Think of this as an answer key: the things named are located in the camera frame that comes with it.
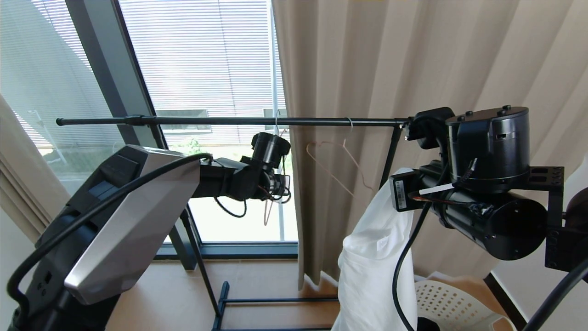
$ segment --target beige curtain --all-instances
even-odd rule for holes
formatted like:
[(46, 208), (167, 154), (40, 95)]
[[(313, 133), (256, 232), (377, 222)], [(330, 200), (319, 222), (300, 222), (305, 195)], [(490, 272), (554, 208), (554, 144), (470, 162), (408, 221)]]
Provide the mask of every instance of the beige curtain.
[(0, 95), (0, 206), (35, 242), (68, 198)]
[[(289, 116), (391, 118), (441, 106), (463, 114), (524, 105), (532, 164), (571, 174), (588, 150), (588, 1), (275, 0), (273, 8)], [(321, 270), (338, 277), (342, 239), (373, 196), (341, 149), (310, 148), (355, 199), (306, 154), (308, 142), (341, 143), (348, 130), (291, 131), (300, 275), (314, 282)], [(376, 188), (390, 135), (382, 128), (348, 135)], [(433, 158), (437, 151), (401, 141), (392, 171)], [(433, 215), (413, 257), (419, 274), (485, 276), (496, 264)]]

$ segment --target black baseboard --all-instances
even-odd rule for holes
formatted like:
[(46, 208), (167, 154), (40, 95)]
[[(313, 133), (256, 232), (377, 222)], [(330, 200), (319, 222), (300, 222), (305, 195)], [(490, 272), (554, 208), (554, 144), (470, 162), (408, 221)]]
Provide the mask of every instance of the black baseboard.
[(492, 274), (488, 274), (486, 278), (484, 278), (484, 282), (494, 294), (498, 303), (502, 306), (505, 310), (506, 314), (508, 315), (509, 319), (513, 322), (514, 326), (518, 331), (524, 329), (527, 326), (527, 321), (524, 319), (523, 315), (521, 315), (520, 311), (517, 309), (515, 304), (512, 302), (508, 294), (506, 294), (505, 290), (498, 284), (496, 279)]

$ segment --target laundry basket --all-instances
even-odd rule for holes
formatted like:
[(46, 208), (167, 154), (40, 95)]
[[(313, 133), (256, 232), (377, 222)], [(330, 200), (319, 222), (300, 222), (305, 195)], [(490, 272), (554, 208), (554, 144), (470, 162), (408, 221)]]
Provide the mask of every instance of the laundry basket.
[(505, 316), (488, 309), (466, 292), (444, 283), (424, 280), (416, 284), (419, 317), (425, 317), (441, 331), (494, 331), (493, 324)]

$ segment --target clothes rack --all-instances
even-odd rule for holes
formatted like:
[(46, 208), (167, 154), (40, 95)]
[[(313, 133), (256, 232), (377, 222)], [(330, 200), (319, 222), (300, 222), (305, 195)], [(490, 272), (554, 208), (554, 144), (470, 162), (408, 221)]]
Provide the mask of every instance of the clothes rack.
[[(118, 118), (96, 118), (84, 120), (66, 120), (58, 118), (58, 125), (72, 124), (127, 124), (143, 126), (148, 125), (152, 131), (157, 125), (165, 124), (201, 124), (201, 125), (300, 125), (300, 126), (351, 126), (354, 127), (393, 127), (392, 138), (388, 148), (388, 154), (384, 163), (380, 188), (388, 180), (388, 175), (396, 154), (396, 147), (400, 140), (402, 128), (409, 122), (408, 118), (302, 118), (302, 117), (160, 117), (131, 115)], [(202, 279), (206, 286), (206, 291), (211, 300), (212, 307), (215, 311), (215, 320), (211, 331), (310, 331), (310, 330), (330, 330), (331, 327), (300, 327), (287, 329), (221, 329), (222, 320), (225, 315), (225, 309), (230, 304), (235, 303), (284, 303), (284, 302), (333, 302), (338, 301), (337, 297), (296, 297), (296, 298), (255, 298), (255, 299), (229, 299), (229, 282), (225, 281), (220, 290), (220, 297), (216, 300), (212, 290), (210, 279), (206, 272), (206, 267), (200, 248), (198, 245), (194, 248), (196, 262), (200, 267)]]

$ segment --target white wall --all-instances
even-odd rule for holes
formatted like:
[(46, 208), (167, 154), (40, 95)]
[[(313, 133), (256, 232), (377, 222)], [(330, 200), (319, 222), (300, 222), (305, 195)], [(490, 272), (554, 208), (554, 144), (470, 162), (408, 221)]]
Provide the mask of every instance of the white wall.
[[(6, 293), (8, 278), (33, 249), (33, 243), (0, 209), (0, 330), (8, 328), (12, 312), (16, 308), (16, 302)], [(26, 290), (30, 282), (29, 273), (21, 283), (21, 290)]]
[[(567, 180), (564, 191), (564, 210), (570, 199), (588, 187), (588, 154), (584, 163)], [(545, 268), (545, 243), (533, 254), (516, 261), (500, 262), (492, 274), (528, 321), (547, 295), (566, 275), (565, 272)], [(586, 330), (588, 325), (588, 284), (578, 284), (559, 304), (541, 330)]]

